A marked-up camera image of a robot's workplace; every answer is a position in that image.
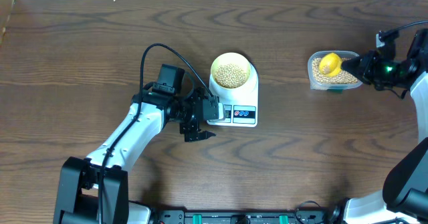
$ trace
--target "bean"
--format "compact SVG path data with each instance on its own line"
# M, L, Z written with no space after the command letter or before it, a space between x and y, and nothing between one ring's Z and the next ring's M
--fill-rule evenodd
M247 81L247 74L238 65L230 63L219 66L215 81L225 88L237 88Z
M326 77L320 73L320 62L321 58L314 58L312 60L312 72L316 81L323 84L355 84L358 79L355 78L352 74L342 70L337 76Z

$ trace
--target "wooden table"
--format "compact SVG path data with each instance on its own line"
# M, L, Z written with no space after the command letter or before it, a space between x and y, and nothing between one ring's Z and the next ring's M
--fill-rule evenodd
M129 176L131 200L285 209L381 189L417 145L412 99L370 86L311 90L307 61L320 50L365 53L378 30L424 19L427 8L428 0L17 0L0 49L0 223L51 221L62 164L119 125L154 42L175 48L206 82L218 55L248 55L259 72L259 124L205 124L217 136L192 143L168 124ZM402 32L399 58L416 30ZM185 68L153 49L147 82L161 64Z

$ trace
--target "plastic container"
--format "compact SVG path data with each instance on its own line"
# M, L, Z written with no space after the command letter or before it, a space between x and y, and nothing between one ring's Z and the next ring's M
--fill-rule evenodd
M318 51L312 54L312 56L310 56L308 60L310 88L313 90L348 90L351 88L359 87L362 84L360 80L357 81L357 83L355 84L323 84L315 80L314 72L312 71L312 60L314 60L314 58L323 58L329 53L335 53L339 55L339 57L341 58L355 58L359 56L357 53L354 53L353 51L340 51L340 50Z

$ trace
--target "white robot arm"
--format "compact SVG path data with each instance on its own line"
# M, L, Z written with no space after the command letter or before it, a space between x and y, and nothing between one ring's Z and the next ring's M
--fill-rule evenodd
M398 86L410 90L416 106L419 145L388 175L383 190L346 202L348 224L419 223L428 220L428 29L419 30L407 59L393 62L398 30L377 35L378 51L344 62L342 68L377 90Z
M154 46L171 50L200 79L183 57L160 43L145 51L142 67L147 51ZM180 134L184 134L186 142L192 142L215 136L201 131L201 122L224 118L219 98L213 96L203 82L205 88L194 88L190 75L192 90L186 96L176 96L185 74L181 68L164 64L157 82L142 87L141 78L140 92L132 98L129 113L113 134L84 160L70 157L64 163L53 223L147 224L150 209L128 202L128 172L144 148L167 122L178 122ZM98 200L83 195L82 188L98 188Z

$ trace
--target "green connector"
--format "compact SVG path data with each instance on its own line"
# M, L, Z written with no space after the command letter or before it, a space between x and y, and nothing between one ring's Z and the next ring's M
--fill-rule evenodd
M192 219L193 219L193 224L202 224L202 215L200 214L193 215Z
M286 215L280 216L280 224L288 224L288 216L286 216Z

